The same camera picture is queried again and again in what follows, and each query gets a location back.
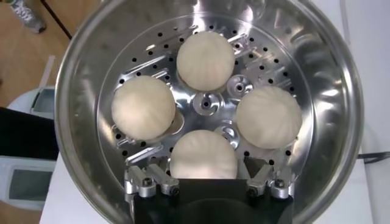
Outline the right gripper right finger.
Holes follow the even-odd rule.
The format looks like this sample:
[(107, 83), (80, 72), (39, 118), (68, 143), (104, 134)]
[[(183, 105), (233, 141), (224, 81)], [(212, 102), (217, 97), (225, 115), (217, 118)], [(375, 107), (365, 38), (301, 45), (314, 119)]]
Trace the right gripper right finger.
[(245, 156), (243, 163), (247, 173), (247, 193), (250, 197), (260, 197), (269, 189), (271, 197), (286, 200), (294, 197), (295, 174), (290, 166), (276, 168), (263, 159)]

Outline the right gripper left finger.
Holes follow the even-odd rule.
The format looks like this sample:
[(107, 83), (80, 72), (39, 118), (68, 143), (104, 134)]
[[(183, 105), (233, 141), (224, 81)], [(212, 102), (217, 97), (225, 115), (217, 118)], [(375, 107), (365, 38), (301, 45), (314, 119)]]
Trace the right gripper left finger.
[(163, 195), (174, 196), (180, 192), (179, 180), (167, 175), (156, 164), (148, 165), (145, 170), (130, 166), (124, 172), (126, 195), (138, 194), (141, 198), (151, 198), (156, 195), (157, 186)]

